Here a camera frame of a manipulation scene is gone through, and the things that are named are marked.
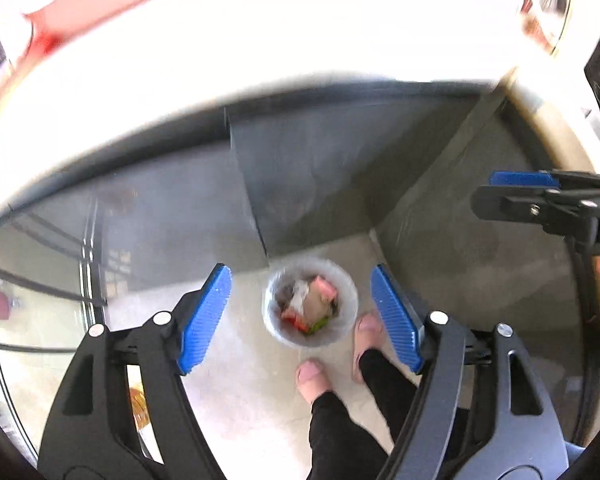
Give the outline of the white trash bin with liner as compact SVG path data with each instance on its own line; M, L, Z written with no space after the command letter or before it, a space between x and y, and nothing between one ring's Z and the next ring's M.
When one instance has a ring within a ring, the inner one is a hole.
M358 317L358 290L341 266L314 257L294 260L268 279L262 318L282 344L314 349L340 341Z

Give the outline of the yellow oil bottle on floor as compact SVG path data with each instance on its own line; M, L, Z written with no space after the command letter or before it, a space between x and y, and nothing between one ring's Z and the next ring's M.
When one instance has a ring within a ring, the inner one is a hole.
M134 424L137 430L144 429L150 424L147 401L142 388L129 388L130 401Z

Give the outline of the orange plastic tray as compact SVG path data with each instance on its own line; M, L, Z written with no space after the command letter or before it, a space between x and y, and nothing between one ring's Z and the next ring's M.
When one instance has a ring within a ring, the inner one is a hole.
M33 37L0 84L0 131L68 122L79 110L100 107L114 79L111 53L118 32L98 31L149 0L31 0L23 19Z

